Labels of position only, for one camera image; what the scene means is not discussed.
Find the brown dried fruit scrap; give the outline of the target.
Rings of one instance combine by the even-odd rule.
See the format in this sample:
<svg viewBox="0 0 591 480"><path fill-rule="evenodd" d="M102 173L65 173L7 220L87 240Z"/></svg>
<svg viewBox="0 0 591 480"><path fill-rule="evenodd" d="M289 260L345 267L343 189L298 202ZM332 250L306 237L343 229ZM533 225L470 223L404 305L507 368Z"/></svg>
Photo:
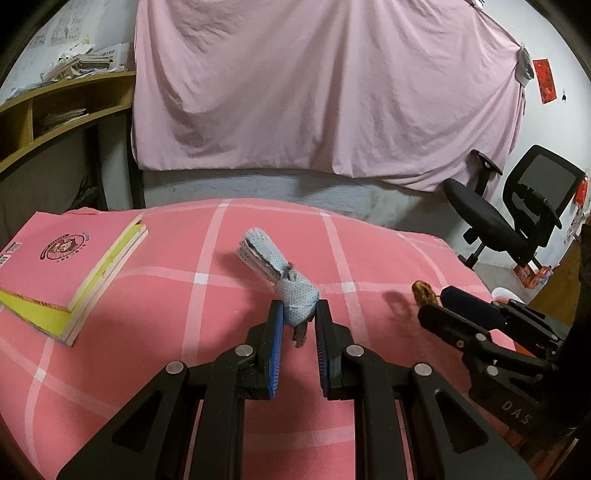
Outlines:
<svg viewBox="0 0 591 480"><path fill-rule="evenodd" d="M439 296L428 283L422 280L417 280L413 283L412 292L419 307L425 305L440 305Z"/></svg>

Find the grey mesh wrapper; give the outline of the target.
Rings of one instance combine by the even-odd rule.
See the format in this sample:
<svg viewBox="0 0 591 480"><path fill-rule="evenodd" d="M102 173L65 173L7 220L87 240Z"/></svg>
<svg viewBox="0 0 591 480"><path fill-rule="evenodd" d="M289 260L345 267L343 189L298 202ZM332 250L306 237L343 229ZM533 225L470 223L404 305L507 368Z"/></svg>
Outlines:
<svg viewBox="0 0 591 480"><path fill-rule="evenodd" d="M293 328L294 346L303 347L308 323L315 317L320 290L287 261L263 229L247 230L236 255L253 272L273 284L274 293L283 302L284 323Z"/></svg>

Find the white red trash bin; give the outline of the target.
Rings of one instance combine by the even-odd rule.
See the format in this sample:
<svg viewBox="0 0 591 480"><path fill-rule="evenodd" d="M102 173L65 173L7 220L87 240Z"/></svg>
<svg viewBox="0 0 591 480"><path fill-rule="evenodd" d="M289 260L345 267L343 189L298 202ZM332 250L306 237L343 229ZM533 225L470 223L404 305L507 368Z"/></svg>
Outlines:
<svg viewBox="0 0 591 480"><path fill-rule="evenodd" d="M496 287L491 292L493 300L499 303L509 303L510 301L516 301L525 304L525 301L521 299L511 290L504 287Z"/></svg>

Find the black office chair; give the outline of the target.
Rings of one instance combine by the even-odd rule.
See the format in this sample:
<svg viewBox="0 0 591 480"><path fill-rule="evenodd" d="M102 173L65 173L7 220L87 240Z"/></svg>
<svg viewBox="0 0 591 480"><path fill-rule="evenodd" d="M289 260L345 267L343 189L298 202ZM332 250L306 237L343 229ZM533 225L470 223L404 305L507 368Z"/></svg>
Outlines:
<svg viewBox="0 0 591 480"><path fill-rule="evenodd" d="M536 251L547 246L552 233L562 228L561 215L575 198L585 173L554 152L532 146L509 173L503 188L503 203L513 219L509 223L484 198L489 181L494 175L501 176L502 170L482 152L472 150L471 154L481 164L476 186L468 187L453 178L443 182L449 203L469 225L465 241L480 242L476 251L460 261L473 268L482 251L489 248L508 253L521 267L529 263L540 266Z"/></svg>

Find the yellow book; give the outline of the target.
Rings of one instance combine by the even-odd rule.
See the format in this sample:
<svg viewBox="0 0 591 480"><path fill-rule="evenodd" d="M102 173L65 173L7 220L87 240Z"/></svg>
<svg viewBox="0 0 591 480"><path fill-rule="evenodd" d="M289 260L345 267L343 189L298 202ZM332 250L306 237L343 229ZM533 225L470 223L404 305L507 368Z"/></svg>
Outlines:
<svg viewBox="0 0 591 480"><path fill-rule="evenodd" d="M4 292L1 293L1 304L46 335L72 346L100 297L147 235L144 224L131 228L99 268L72 312L43 306Z"/></svg>

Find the pink checked table cloth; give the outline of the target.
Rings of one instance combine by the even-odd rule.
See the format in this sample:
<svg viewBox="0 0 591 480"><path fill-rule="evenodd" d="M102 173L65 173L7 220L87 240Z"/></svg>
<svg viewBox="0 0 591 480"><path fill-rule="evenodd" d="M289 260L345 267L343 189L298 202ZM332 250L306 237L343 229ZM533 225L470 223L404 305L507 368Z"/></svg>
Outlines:
<svg viewBox="0 0 591 480"><path fill-rule="evenodd" d="M43 477L54 478L169 362L211 362L266 319L273 287L236 254L252 227L320 290L356 343L394 364L428 363L468 390L460 354L421 327L412 294L422 280L490 299L444 240L256 199L153 208L143 220L147 238L72 346L1 314L1 415Z"/></svg>

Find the pink book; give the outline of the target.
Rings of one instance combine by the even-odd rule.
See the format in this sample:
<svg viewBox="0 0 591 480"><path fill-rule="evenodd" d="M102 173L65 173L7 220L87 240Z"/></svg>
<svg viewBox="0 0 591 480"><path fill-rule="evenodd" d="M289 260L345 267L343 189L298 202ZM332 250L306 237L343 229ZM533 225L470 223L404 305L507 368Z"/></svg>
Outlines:
<svg viewBox="0 0 591 480"><path fill-rule="evenodd" d="M35 213L1 250L1 291L71 311L99 267L141 218L136 210Z"/></svg>

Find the large pink hanging sheet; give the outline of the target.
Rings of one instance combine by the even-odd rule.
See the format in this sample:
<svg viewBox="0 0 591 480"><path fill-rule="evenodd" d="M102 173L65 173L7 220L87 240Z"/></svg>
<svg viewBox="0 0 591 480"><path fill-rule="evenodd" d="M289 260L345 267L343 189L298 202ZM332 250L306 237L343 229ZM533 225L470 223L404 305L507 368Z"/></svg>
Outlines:
<svg viewBox="0 0 591 480"><path fill-rule="evenodd" d="M304 169L431 192L505 161L519 43L466 1L142 1L144 170Z"/></svg>

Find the wooden curved shelf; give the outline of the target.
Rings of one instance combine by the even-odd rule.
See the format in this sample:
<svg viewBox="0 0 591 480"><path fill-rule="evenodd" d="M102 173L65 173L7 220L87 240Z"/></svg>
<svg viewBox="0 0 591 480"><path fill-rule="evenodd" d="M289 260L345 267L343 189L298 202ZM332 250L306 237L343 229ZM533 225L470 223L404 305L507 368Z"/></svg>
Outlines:
<svg viewBox="0 0 591 480"><path fill-rule="evenodd" d="M63 80L1 106L1 172L20 166L63 135L131 108L131 71Z"/></svg>

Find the pile of papers on shelf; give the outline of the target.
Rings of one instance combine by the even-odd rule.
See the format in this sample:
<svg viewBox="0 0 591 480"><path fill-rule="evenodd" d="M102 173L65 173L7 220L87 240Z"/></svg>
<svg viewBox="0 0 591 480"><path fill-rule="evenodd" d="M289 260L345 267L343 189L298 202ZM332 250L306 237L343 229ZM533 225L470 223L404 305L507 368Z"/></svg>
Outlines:
<svg viewBox="0 0 591 480"><path fill-rule="evenodd" d="M129 68L131 44L117 43L101 49L77 43L64 52L41 75L42 82L74 79L94 74L121 72Z"/></svg>

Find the red paper on wall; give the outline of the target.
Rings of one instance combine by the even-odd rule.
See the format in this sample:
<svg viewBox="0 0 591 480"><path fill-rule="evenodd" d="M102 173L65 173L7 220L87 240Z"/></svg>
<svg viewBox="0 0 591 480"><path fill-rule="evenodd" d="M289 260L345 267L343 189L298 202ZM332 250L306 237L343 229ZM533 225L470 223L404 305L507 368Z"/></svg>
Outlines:
<svg viewBox="0 0 591 480"><path fill-rule="evenodd" d="M537 59L533 61L536 78L539 85L541 101L543 104L550 103L557 99L556 87L548 59Z"/></svg>

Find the white paper notice on wall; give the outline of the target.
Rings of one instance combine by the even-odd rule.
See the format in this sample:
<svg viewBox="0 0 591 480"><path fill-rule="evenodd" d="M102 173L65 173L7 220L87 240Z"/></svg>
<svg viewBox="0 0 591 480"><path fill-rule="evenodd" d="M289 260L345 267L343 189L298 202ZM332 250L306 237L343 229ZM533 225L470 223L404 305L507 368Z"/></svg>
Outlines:
<svg viewBox="0 0 591 480"><path fill-rule="evenodd" d="M28 47L93 43L108 1L71 0L32 37Z"/></svg>

